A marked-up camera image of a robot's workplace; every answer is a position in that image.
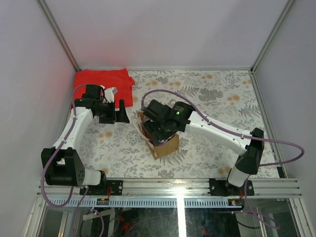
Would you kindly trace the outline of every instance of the open cardboard box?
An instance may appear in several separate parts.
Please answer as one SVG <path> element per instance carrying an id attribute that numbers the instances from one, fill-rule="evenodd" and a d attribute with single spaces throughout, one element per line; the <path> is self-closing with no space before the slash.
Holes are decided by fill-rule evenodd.
<path id="1" fill-rule="evenodd" d="M 140 118 L 140 120 L 143 122 L 145 115 L 143 114 L 142 111 L 138 111 L 137 117 Z M 140 129 L 142 133 L 145 135 L 141 124 L 140 124 Z M 150 152 L 152 153 L 153 158 L 156 160 L 161 157 L 167 156 L 179 149 L 179 135 L 176 134 L 173 138 L 171 138 L 169 141 L 167 141 L 165 144 L 161 146 L 154 146 L 148 141 L 146 141 L 146 145 L 148 146 Z"/>

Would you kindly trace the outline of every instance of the table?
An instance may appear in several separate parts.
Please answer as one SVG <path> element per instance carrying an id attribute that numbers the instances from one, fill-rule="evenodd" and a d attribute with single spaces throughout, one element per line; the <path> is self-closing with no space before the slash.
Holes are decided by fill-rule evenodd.
<path id="1" fill-rule="evenodd" d="M 126 108 L 129 118 L 141 108 L 142 96 L 153 89 L 176 91 L 193 101 L 205 114 L 241 129 L 265 130 L 248 71 L 132 71 L 133 107 Z M 156 99 L 170 103 L 180 100 L 157 92 L 146 97 L 145 105 Z M 111 178 L 224 178 L 237 155 L 207 138 L 180 134 L 180 149 L 154 160 L 145 141 L 132 124 L 88 126 L 79 155 L 89 169 L 104 170 Z M 268 143 L 261 163 L 274 162 Z M 261 167 L 253 177 L 278 178 L 276 167 Z"/>

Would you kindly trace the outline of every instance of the floral pattern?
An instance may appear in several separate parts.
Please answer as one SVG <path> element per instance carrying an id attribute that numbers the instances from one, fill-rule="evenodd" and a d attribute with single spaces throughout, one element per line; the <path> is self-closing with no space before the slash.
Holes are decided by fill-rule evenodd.
<path id="1" fill-rule="evenodd" d="M 153 89 L 176 91 L 193 101 L 205 114 L 232 126 L 264 129 L 260 109 L 248 71 L 159 71 L 129 72 L 134 78 L 134 106 L 129 117 L 141 108 L 142 96 Z M 145 105 L 156 99 L 169 104 L 173 95 L 150 94 Z M 178 151 L 154 160 L 132 124 L 88 126 L 79 155 L 86 168 L 104 170 L 108 177 L 124 178 L 222 178 L 228 175 L 237 155 L 205 137 L 179 133 Z M 269 144 L 261 163 L 274 162 Z M 277 178 L 275 167 L 261 167 L 255 177 Z"/>

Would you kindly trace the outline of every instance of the red cloth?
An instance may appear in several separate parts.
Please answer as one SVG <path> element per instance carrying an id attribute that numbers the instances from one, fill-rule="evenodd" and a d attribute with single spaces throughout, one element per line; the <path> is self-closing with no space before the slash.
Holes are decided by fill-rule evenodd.
<path id="1" fill-rule="evenodd" d="M 112 71 L 83 70 L 76 73 L 74 88 L 79 85 L 92 83 L 102 85 L 105 88 L 116 87 L 117 93 L 114 96 L 115 108 L 119 108 L 119 100 L 125 101 L 125 107 L 133 106 L 132 85 L 135 81 L 128 75 L 127 69 Z M 75 99 L 81 98 L 85 93 L 85 86 L 75 92 Z"/>

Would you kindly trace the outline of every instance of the floral tablecloth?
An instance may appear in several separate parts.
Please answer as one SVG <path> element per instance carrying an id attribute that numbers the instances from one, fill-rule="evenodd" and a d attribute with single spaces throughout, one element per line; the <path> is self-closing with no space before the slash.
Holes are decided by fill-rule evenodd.
<path id="1" fill-rule="evenodd" d="M 129 72 L 134 78 L 134 106 L 126 108 L 129 117 L 141 108 L 142 96 L 149 90 L 168 89 L 185 95 L 205 114 L 238 128 L 264 129 L 248 71 L 159 71 Z M 168 103 L 175 96 L 163 92 L 151 99 Z M 79 155 L 86 168 L 104 170 L 108 177 L 123 178 L 222 178 L 227 177 L 237 155 L 207 138 L 180 133 L 180 149 L 154 160 L 144 140 L 132 124 L 88 126 Z M 261 163 L 273 162 L 269 144 Z M 275 167 L 261 167 L 256 177 L 277 178 Z"/>

